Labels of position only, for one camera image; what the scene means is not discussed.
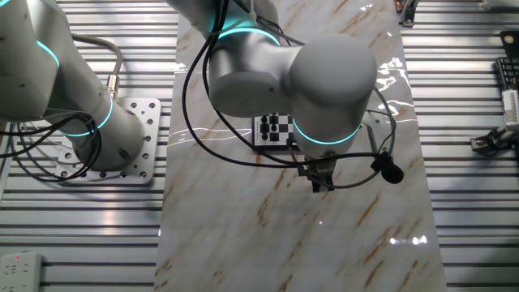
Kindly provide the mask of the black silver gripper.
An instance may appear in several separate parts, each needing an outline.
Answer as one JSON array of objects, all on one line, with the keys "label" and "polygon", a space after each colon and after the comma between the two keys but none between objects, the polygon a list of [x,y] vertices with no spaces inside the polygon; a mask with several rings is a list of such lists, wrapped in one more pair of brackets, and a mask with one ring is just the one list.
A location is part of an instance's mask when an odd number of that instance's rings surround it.
[{"label": "black silver gripper", "polygon": [[312,191],[314,193],[335,190],[332,180],[332,175],[337,164],[337,160],[332,159],[335,155],[335,152],[326,152],[320,157],[303,156],[307,165],[298,167],[298,175],[300,177],[310,176]]}]

